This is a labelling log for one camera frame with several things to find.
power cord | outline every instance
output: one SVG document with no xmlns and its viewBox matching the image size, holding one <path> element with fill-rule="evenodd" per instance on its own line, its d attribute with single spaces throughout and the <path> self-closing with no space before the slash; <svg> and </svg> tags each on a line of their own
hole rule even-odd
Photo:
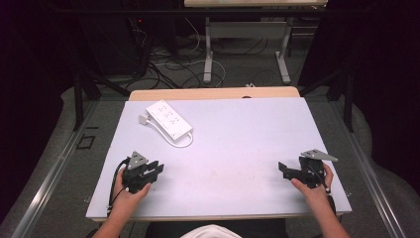
<svg viewBox="0 0 420 238">
<path fill-rule="evenodd" d="M 155 123 L 153 123 L 151 120 L 150 120 L 150 118 L 149 118 L 149 116 L 147 116 L 147 115 L 140 115 L 139 116 L 139 122 L 140 122 L 140 124 L 142 124 L 142 125 L 148 125 L 148 124 L 151 124 L 152 126 L 154 126 L 159 132 L 160 132 L 160 134 L 164 137 L 164 139 L 170 144 L 170 145 L 172 145 L 172 146 L 174 146 L 174 147 L 176 147 L 176 148 L 185 148 L 185 147 L 188 147 L 189 145 L 191 145 L 191 143 L 192 143 L 192 141 L 193 141 L 193 136 L 192 136 L 192 134 L 189 132 L 187 135 L 188 135 L 188 137 L 190 138 L 190 141 L 187 143 L 187 144 L 185 144 L 185 145 L 176 145 L 176 144 L 174 144 L 173 142 L 171 142 L 170 141 L 170 139 L 169 138 L 167 138 L 167 136 L 164 134 L 164 132 L 155 124 Z"/>
</svg>

table surface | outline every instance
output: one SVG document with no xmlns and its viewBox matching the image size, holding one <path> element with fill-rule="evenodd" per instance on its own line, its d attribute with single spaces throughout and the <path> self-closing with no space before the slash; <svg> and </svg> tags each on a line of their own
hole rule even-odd
<svg viewBox="0 0 420 238">
<path fill-rule="evenodd" d="M 153 127 L 139 124 L 138 116 L 160 99 L 165 99 L 192 125 L 194 142 L 189 147 L 174 148 Z M 312 149 L 327 152 L 306 101 L 298 97 L 295 88 L 148 90 L 133 92 L 130 100 L 126 102 L 86 217 L 105 219 L 113 173 L 133 151 L 150 162 L 164 164 L 163 172 L 135 211 L 133 220 L 311 214 L 303 195 L 282 178 L 277 167 L 282 162 L 300 169 L 301 152 Z M 333 164 L 326 163 L 337 174 Z M 352 211 L 338 176 L 334 177 L 332 191 L 337 212 Z"/>
<path fill-rule="evenodd" d="M 186 7 L 322 6 L 327 0 L 185 0 Z"/>
</svg>

gray carpet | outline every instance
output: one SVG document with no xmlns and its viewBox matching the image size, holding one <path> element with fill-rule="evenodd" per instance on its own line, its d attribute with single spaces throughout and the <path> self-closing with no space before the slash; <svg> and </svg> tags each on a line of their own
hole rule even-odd
<svg viewBox="0 0 420 238">
<path fill-rule="evenodd" d="M 257 41 L 236 39 L 220 41 L 219 44 L 223 46 L 224 52 L 243 53 Z M 292 85 L 297 84 L 300 69 L 310 43 L 310 40 L 307 39 L 296 39 L 291 58 L 286 58 Z M 277 49 L 278 42 L 268 41 L 265 51 L 255 56 L 215 55 L 214 60 L 217 60 L 223 68 L 214 63 L 213 72 L 218 75 L 223 75 L 226 72 L 223 83 L 225 87 L 244 86 L 250 82 L 256 86 L 282 86 L 273 55 L 273 51 Z M 186 51 L 191 55 L 198 54 L 190 53 L 189 49 Z M 156 60 L 156 64 L 166 61 L 167 59 L 159 59 Z M 192 71 L 202 72 L 203 64 L 193 64 L 189 67 L 189 70 L 169 70 L 164 66 L 159 68 L 174 81 L 181 84 L 193 76 Z M 114 79 L 124 81 L 127 78 Z M 154 85 L 154 83 L 152 80 L 141 80 L 128 85 L 128 88 L 130 90 L 145 89 Z M 197 83 L 198 80 L 192 77 L 185 83 L 185 86 L 196 86 Z M 219 81 L 215 79 L 206 86 L 214 87 L 218 83 Z M 93 105 L 91 107 L 93 108 L 92 116 L 87 118 L 87 123 L 80 129 L 80 136 L 77 138 L 75 148 L 70 150 L 65 170 L 56 184 L 52 196 L 49 197 L 47 205 L 38 217 L 38 222 L 35 223 L 30 237 L 84 237 L 98 225 L 85 218 L 88 206 L 85 199 L 92 195 L 123 109 L 123 100 L 127 99 L 121 98 L 107 87 L 100 86 L 100 89 L 103 97 L 99 102 L 90 103 L 91 106 Z M 323 88 L 320 88 L 320 90 L 308 95 L 307 101 L 327 150 L 330 154 L 340 158 L 335 167 L 344 188 L 351 193 L 349 200 L 353 212 L 343 216 L 342 223 L 353 237 L 390 237 L 375 200 L 361 175 L 361 169 L 356 163 L 354 148 L 341 127 L 342 122 L 336 118 L 332 103 L 327 102 L 325 97 L 320 96 L 324 92 Z M 56 160 L 61 159 L 62 151 L 67 146 L 68 138 L 72 135 L 74 104 L 71 89 L 64 93 L 62 98 L 64 99 L 64 109 L 57 127 L 34 170 L 31 180 L 1 224 L 1 237 L 12 236 L 46 175 Z M 363 114 L 357 108 L 354 112 L 354 127 L 355 135 L 362 149 L 369 156 L 370 133 Z M 399 177 L 377 167 L 373 162 L 371 163 L 377 172 L 376 176 L 381 183 L 381 187 L 390 200 L 390 205 L 394 208 L 396 217 L 405 230 L 406 236 L 420 237 L 420 229 L 416 227 L 420 219 L 418 216 L 420 211 L 418 195 Z M 286 224 L 291 238 L 312 237 L 320 233 L 313 217 L 287 219 Z M 130 223 L 126 226 L 121 237 L 128 237 L 132 228 L 134 229 L 131 237 L 143 237 L 148 224 L 137 223 L 134 227 L 132 225 Z"/>
</svg>

black curtain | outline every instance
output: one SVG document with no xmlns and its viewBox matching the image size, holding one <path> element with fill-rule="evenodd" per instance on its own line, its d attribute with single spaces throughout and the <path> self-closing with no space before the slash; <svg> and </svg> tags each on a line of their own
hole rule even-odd
<svg viewBox="0 0 420 238">
<path fill-rule="evenodd" d="M 406 179 L 420 193 L 416 147 L 420 127 L 420 28 L 417 1 L 383 4 L 378 24 L 358 53 L 355 104 L 364 112 L 372 133 L 372 158 Z M 361 9 L 368 1 L 330 0 L 327 8 Z M 307 86 L 340 67 L 354 49 L 370 19 L 322 20 L 308 53 L 299 84 Z"/>
<path fill-rule="evenodd" d="M 39 1 L 2 1 L 0 9 L 2 222 L 50 139 L 72 77 Z"/>
</svg>

power strip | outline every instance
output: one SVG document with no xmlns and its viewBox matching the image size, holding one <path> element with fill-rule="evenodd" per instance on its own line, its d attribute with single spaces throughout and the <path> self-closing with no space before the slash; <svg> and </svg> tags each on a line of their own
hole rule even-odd
<svg viewBox="0 0 420 238">
<path fill-rule="evenodd" d="M 158 101 L 146 108 L 146 110 L 173 141 L 176 141 L 192 130 L 191 125 L 179 116 L 164 100 Z"/>
</svg>

